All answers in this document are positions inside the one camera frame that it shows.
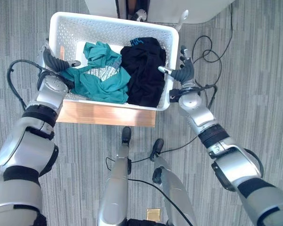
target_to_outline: wire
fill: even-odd
[[[252,156],[257,160],[257,162],[258,162],[258,164],[259,164],[259,168],[260,168],[261,177],[263,178],[263,176],[264,176],[264,166],[263,166],[261,160],[259,159],[259,157],[258,157],[254,152],[252,152],[252,151],[249,150],[249,149],[246,149],[246,148],[245,148],[244,150],[245,150],[248,154],[252,155]]]
[[[131,163],[136,163],[136,162],[144,161],[144,160],[147,160],[147,159],[149,159],[149,158],[150,158],[150,157],[144,158],[144,159],[140,159],[140,160],[137,160],[137,161],[132,161]]]
[[[105,162],[106,162],[106,167],[107,167],[107,169],[108,169],[109,171],[111,171],[111,169],[110,169],[109,166],[108,166],[107,159],[109,159],[109,160],[111,160],[111,161],[115,161],[115,160],[113,160],[113,159],[111,159],[111,158],[109,158],[109,157],[106,157],[106,160],[105,160]]]
[[[16,88],[15,88],[15,86],[14,86],[12,80],[11,80],[11,73],[14,71],[13,66],[14,66],[15,64],[17,64],[17,63],[27,63],[27,64],[30,64],[30,65],[32,65],[32,66],[35,66],[36,68],[39,69],[38,77],[40,76],[42,70],[48,71],[50,74],[53,74],[53,72],[50,71],[50,70],[48,70],[48,69],[46,69],[46,68],[44,68],[44,67],[42,67],[42,66],[40,66],[40,65],[38,65],[38,64],[36,64],[36,63],[33,62],[33,61],[30,61],[30,60],[23,60],[23,59],[15,60],[15,61],[13,61],[13,62],[9,65],[8,71],[7,71],[7,73],[6,73],[6,77],[7,77],[7,80],[8,80],[8,85],[9,85],[11,91],[13,92],[13,94],[14,94],[14,95],[18,98],[18,100],[20,101],[21,106],[22,106],[23,110],[25,111],[25,109],[26,109],[26,104],[25,104],[24,100],[22,99],[22,97],[20,96],[20,94],[17,92],[17,90],[16,90]]]
[[[207,63],[214,63],[214,62],[219,61],[219,64],[220,64],[220,66],[219,66],[219,75],[218,75],[216,81],[215,81],[212,85],[216,85],[217,82],[219,81],[220,77],[221,77],[221,72],[222,72],[222,61],[221,61],[221,58],[222,58],[222,57],[224,56],[224,54],[226,53],[228,47],[230,46],[230,43],[231,43],[231,41],[232,41],[232,38],[233,38],[233,4],[231,4],[230,13],[231,13],[231,36],[230,36],[230,39],[229,39],[229,41],[228,41],[228,43],[227,43],[227,45],[226,45],[226,47],[225,47],[223,53],[221,54],[221,56],[219,56],[215,51],[212,50],[212,48],[213,48],[213,42],[212,42],[212,39],[211,39],[209,36],[207,36],[207,35],[202,35],[202,36],[198,37],[198,38],[196,39],[196,41],[195,41],[193,47],[192,47],[192,62],[193,62],[193,63],[196,63],[196,62],[197,62],[198,60],[200,60],[200,59],[204,59],[204,61],[206,61]],[[198,43],[198,41],[199,41],[200,39],[203,39],[203,38],[209,40],[210,47],[209,47],[209,49],[204,50],[204,51],[202,52],[201,56],[194,60],[194,51],[195,51],[196,44]],[[217,57],[217,59],[216,59],[216,60],[208,60],[208,59],[206,58],[206,56],[209,55],[210,53],[213,53],[213,54]],[[210,108],[212,107],[212,104],[213,104],[213,102],[214,102],[214,100],[215,100],[215,95],[216,95],[216,93],[217,93],[217,87],[214,88],[214,93],[213,93],[213,95],[212,95],[212,98],[211,98],[209,104],[207,105],[208,109],[210,109]]]
[[[167,151],[163,151],[163,152],[161,152],[161,154],[162,154],[162,153],[166,153],[166,152],[176,151],[176,150],[178,150],[178,149],[181,149],[181,148],[183,148],[183,147],[186,147],[187,145],[189,145],[190,143],[192,143],[196,138],[197,138],[197,136],[195,136],[192,140],[190,140],[190,141],[189,141],[188,143],[186,143],[185,145],[180,146],[180,147],[177,147],[177,148],[174,148],[174,149],[170,149],[170,150],[167,150]],[[149,159],[149,158],[150,158],[150,157],[147,157],[147,158],[144,158],[144,159],[140,159],[140,160],[136,160],[136,161],[132,161],[131,163],[136,163],[136,162],[144,161],[144,160],[147,160],[147,159]],[[109,171],[111,171],[111,169],[108,167],[107,159],[109,159],[110,161],[115,161],[115,160],[113,160],[113,159],[111,159],[111,158],[109,158],[109,157],[106,157],[106,159],[105,159],[107,169],[108,169]]]
[[[136,179],[128,179],[128,180],[131,180],[131,181],[137,181],[137,182],[142,182],[142,183],[145,183],[147,185],[150,185],[152,186],[153,188],[156,188],[164,197],[165,199],[167,199],[173,206],[175,209],[177,209],[177,211],[180,213],[180,215],[185,219],[185,221],[190,225],[190,226],[193,226],[193,224],[189,221],[189,219],[185,216],[185,214],[178,208],[178,206],[162,191],[160,190],[157,186],[151,184],[151,183],[148,183],[146,181],[143,181],[143,180],[136,180]]]
[[[176,151],[176,150],[178,150],[178,149],[181,149],[181,148],[183,148],[183,147],[186,147],[187,145],[189,145],[190,143],[192,143],[196,138],[197,138],[197,136],[194,137],[192,140],[190,140],[190,141],[189,141],[188,143],[186,143],[185,145],[183,145],[183,146],[181,146],[181,147],[178,147],[178,148],[174,148],[174,149],[170,149],[170,150],[167,150],[167,151],[163,151],[163,152],[161,152],[161,154],[162,154],[162,153],[166,153],[166,152]]]

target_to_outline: clothing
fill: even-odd
[[[131,45],[121,50],[121,66],[131,76],[127,102],[157,107],[165,86],[164,74],[158,66],[165,65],[166,52],[155,38],[133,39]]]
[[[120,67],[122,56],[99,41],[96,44],[87,42],[83,53],[88,66],[79,69],[70,67],[61,73],[66,79],[74,81],[75,87],[71,92],[94,101],[125,103],[130,75]]]

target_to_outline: black cloth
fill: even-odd
[[[155,38],[133,39],[131,45],[121,50],[121,66],[131,76],[127,84],[127,102],[157,107],[165,86],[164,74],[158,66],[165,65],[166,52]]]

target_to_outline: white laundry basket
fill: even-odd
[[[66,12],[55,13],[50,20],[49,46],[54,55],[64,60],[79,60],[82,62],[80,67],[87,65],[87,60],[83,55],[85,42],[108,43],[113,51],[119,53],[124,46],[131,45],[130,40],[140,37],[156,38],[166,51],[166,66],[175,69],[178,33],[172,27]],[[68,94],[67,99],[85,103],[163,111],[170,105],[169,91],[172,87],[173,78],[165,75],[165,87],[157,108],[128,103],[122,105],[90,101],[74,94]]]

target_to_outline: gray carpet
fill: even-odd
[[[8,89],[7,67],[19,58],[36,59],[48,36],[50,17],[57,11],[88,13],[83,0],[0,0],[0,148],[22,113]],[[283,0],[237,0],[233,3],[233,29],[212,112],[230,135],[259,155],[266,169],[265,180],[283,189]],[[211,36],[213,49],[221,53],[230,35],[229,10],[207,23],[184,25],[179,44],[190,47],[201,34]],[[195,54],[199,56],[205,47],[208,43],[203,41]],[[218,64],[199,61],[195,65],[196,78],[203,84],[216,79],[217,72]],[[36,91],[36,75],[30,66],[15,68],[13,81],[26,102]],[[132,160],[148,156],[159,137],[168,149],[194,136],[177,110],[174,104],[157,113],[155,128],[132,128]],[[59,158],[41,178],[43,213],[49,226],[96,225],[108,176],[104,160],[115,156],[121,129],[57,124]],[[163,155],[186,186],[199,226],[251,225],[237,195],[224,190],[214,176],[212,161],[200,141]],[[153,163],[136,163],[132,170],[131,178],[150,181]],[[166,221],[163,198],[157,191],[136,182],[129,182],[129,190],[129,218],[144,219],[146,208],[162,208],[162,221]]]

